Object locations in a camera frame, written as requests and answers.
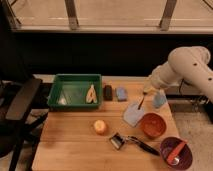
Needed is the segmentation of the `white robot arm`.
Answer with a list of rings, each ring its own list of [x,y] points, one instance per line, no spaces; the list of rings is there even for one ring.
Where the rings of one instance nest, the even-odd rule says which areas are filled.
[[[213,70],[208,66],[210,51],[203,46],[178,47],[168,60],[148,76],[143,91],[169,88],[181,79],[200,90],[213,103]]]

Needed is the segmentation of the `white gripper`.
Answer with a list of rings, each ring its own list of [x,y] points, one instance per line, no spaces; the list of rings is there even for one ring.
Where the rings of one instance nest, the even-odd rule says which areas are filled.
[[[153,89],[166,89],[170,86],[171,73],[168,69],[156,68],[148,76],[143,88],[143,95],[147,95]]]

